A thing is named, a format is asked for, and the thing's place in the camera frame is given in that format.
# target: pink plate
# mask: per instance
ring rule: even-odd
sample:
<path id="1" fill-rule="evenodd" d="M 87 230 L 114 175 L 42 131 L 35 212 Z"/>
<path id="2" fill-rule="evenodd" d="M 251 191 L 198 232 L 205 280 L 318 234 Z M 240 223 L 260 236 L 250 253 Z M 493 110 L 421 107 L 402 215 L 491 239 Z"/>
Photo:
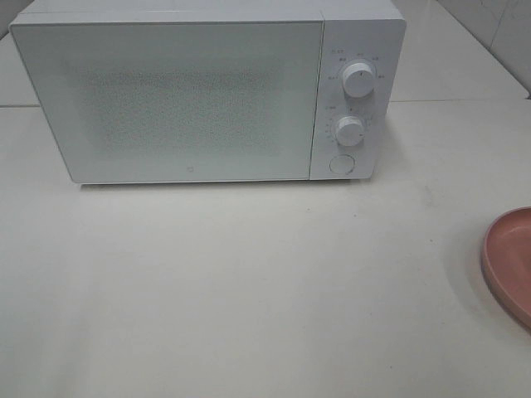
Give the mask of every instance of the pink plate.
<path id="1" fill-rule="evenodd" d="M 482 260 L 494 295 L 531 329 L 531 207 L 512 210 L 492 223 Z"/>

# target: knob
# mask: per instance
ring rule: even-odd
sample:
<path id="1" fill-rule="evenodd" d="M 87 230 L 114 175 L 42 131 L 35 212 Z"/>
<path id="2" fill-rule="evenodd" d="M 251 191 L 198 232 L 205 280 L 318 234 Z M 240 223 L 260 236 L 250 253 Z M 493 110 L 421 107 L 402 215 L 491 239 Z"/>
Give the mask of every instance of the knob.
<path id="1" fill-rule="evenodd" d="M 360 118 L 345 116 L 335 125 L 335 138 L 344 147 L 353 147 L 363 141 L 365 126 Z"/>
<path id="2" fill-rule="evenodd" d="M 366 61 L 357 61 L 343 71 L 343 89 L 349 97 L 361 98 L 374 90 L 376 70 Z"/>

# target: white knob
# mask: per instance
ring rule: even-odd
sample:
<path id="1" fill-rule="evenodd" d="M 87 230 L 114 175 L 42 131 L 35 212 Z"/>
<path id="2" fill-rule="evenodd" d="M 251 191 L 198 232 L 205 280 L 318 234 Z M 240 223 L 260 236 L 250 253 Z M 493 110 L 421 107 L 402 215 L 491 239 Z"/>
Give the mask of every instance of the white knob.
<path id="1" fill-rule="evenodd" d="M 363 122 L 355 116 L 345 116 L 335 125 L 335 138 L 344 147 L 353 147 L 363 141 L 365 137 L 365 126 Z"/>
<path id="2" fill-rule="evenodd" d="M 376 70 L 365 61 L 347 66 L 343 71 L 343 89 L 349 97 L 361 98 L 374 90 Z"/>

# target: white tile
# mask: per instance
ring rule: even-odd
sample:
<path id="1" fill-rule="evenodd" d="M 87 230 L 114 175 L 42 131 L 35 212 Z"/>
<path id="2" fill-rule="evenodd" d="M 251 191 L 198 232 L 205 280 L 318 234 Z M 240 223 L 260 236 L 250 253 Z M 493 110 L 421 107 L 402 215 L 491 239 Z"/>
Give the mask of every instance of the white tile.
<path id="1" fill-rule="evenodd" d="M 484 46 L 490 47 L 508 0 L 439 0 Z"/>
<path id="2" fill-rule="evenodd" d="M 435 0 L 395 0 L 408 22 L 391 100 L 523 99 L 528 92 Z"/>
<path id="3" fill-rule="evenodd" d="M 0 106 L 38 105 L 11 35 L 0 40 Z"/>
<path id="4" fill-rule="evenodd" d="M 529 101 L 391 104 L 353 183 L 80 189 L 39 109 L 0 124 L 4 396 L 529 397 L 479 258 Z"/>
<path id="5" fill-rule="evenodd" d="M 531 2 L 510 0 L 492 52 L 531 90 Z"/>

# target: microwave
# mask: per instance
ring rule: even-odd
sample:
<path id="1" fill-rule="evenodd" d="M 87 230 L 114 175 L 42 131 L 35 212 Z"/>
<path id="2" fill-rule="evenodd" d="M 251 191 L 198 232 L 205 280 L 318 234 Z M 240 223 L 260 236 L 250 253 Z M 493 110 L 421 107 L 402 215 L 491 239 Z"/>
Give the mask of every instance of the microwave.
<path id="1" fill-rule="evenodd" d="M 370 177 L 389 0 L 36 0 L 10 31 L 73 182 Z"/>

